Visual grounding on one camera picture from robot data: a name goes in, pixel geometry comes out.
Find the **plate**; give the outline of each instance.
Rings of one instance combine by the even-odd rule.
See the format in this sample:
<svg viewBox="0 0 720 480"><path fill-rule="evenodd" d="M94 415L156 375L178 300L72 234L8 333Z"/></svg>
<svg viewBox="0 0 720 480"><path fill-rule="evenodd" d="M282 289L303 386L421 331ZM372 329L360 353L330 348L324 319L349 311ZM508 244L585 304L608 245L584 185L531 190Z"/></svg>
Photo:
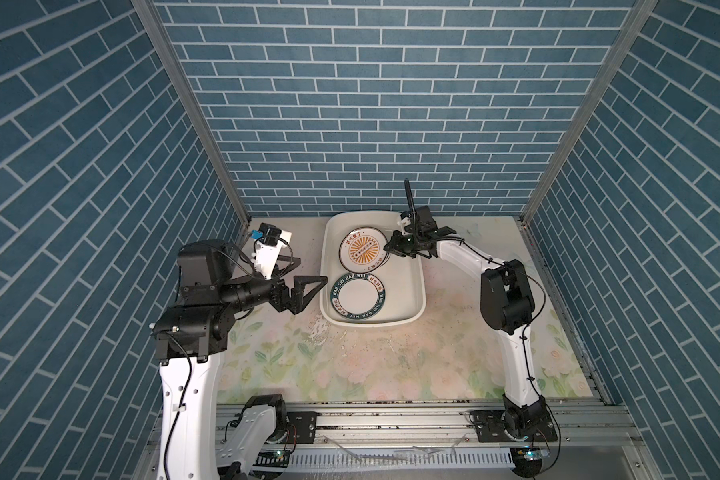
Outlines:
<svg viewBox="0 0 720 480"><path fill-rule="evenodd" d="M374 316L384 306L384 283L373 274L346 274L331 288L330 300L339 315L350 320Z"/></svg>
<svg viewBox="0 0 720 480"><path fill-rule="evenodd" d="M372 226L349 232L338 248L342 266L354 274L373 272L384 264L389 252L384 251L387 237Z"/></svg>

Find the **metal corner post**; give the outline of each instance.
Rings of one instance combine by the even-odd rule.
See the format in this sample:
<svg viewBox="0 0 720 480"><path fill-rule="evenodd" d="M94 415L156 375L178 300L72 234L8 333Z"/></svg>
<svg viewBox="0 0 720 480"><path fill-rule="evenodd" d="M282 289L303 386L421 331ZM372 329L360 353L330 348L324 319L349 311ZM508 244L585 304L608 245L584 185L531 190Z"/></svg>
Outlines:
<svg viewBox="0 0 720 480"><path fill-rule="evenodd" d="M630 48L632 48L632 44L637 39L640 30L643 29L643 25L647 22L657 2L658 0L635 0L634 6L626 16L626 20L624 20L619 36L616 37L614 44L608 50L600 70L597 71L592 85L590 85L584 100L581 102L581 106L576 110L568 130L563 134L556 151L552 154L546 171L539 178L536 189L530 195L528 203L523 207L523 211L520 213L520 220L523 224L527 224L541 206L541 201L568 160L568 155L576 145L586 124L590 121L592 113L594 113L598 103L605 95L608 85L616 76L616 72L619 71L621 63L624 61L626 54L629 53Z"/></svg>
<svg viewBox="0 0 720 480"><path fill-rule="evenodd" d="M230 202L232 202L232 207L240 216L243 229L247 228L251 217L248 214L248 210L246 210L245 204L242 202L242 198L240 198L237 192L235 182L232 180L230 171L226 167L219 145L213 138L213 134L211 133L205 115L202 113L200 104L197 103L197 98L192 91L190 81L184 74L179 58L173 50L173 45L168 38L168 32L160 20L160 14L153 0L132 0L132 3L134 4L136 14L139 15L139 20L141 20L141 23L144 25L147 36L149 36L152 41L157 56L160 57L160 61L163 63L163 67L168 74L168 79L176 90L176 94L179 96L182 105L184 105L186 114L190 118L195 132L197 132L197 137L206 150L208 159L216 171L216 175L219 177L227 197L229 197Z"/></svg>

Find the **floral tabletop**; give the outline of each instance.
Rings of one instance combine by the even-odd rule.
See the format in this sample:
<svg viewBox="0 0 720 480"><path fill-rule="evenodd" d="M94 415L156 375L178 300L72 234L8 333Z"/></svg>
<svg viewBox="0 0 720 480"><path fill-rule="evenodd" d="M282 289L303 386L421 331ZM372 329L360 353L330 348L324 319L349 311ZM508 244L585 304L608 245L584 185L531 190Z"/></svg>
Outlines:
<svg viewBox="0 0 720 480"><path fill-rule="evenodd" d="M317 274L328 219L267 221L293 233L302 258L296 274ZM538 276L512 218L448 217L438 224L490 255L519 259ZM230 332L219 403L276 392L289 402L500 398L504 367L497 336L480 316L479 282L442 260L423 265L426 310L401 326L337 326L323 318L317 299L295 316L258 306ZM536 285L532 291L538 308L542 293ZM531 326L530 345L543 395L592 395L549 302Z"/></svg>

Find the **white tray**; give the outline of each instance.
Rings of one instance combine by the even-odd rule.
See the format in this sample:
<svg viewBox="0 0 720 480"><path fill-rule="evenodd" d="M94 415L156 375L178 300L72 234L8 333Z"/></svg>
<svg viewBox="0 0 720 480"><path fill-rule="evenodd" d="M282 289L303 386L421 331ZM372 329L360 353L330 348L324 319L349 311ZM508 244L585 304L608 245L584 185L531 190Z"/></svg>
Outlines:
<svg viewBox="0 0 720 480"><path fill-rule="evenodd" d="M334 310L329 299L331 288L338 278L348 271L338 259L338 248L344 237L361 226L373 226L381 230L387 239L392 237L400 214L387 211L361 211L339 214L328 221L326 236L322 242L320 275L328 278L328 284L320 290L320 311L329 322L342 326L394 326L416 320L427 305L424 294L424 270L421 257L389 256L386 264L372 272L386 290L382 309L365 320L350 320Z"/></svg>

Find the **brick wall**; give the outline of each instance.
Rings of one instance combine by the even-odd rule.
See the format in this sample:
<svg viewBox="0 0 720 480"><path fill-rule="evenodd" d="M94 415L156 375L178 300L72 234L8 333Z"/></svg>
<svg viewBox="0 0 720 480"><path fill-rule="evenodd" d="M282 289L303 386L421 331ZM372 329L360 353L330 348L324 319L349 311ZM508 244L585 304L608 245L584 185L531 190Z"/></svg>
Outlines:
<svg viewBox="0 0 720 480"><path fill-rule="evenodd" d="M720 478L720 0L660 0L532 231L666 478Z"/></svg>
<svg viewBox="0 0 720 480"><path fill-rule="evenodd" d="M513 215L633 1L158 5L253 215Z"/></svg>
<svg viewBox="0 0 720 480"><path fill-rule="evenodd" d="M0 0L0 480L134 470L175 253L237 227L128 0Z"/></svg>

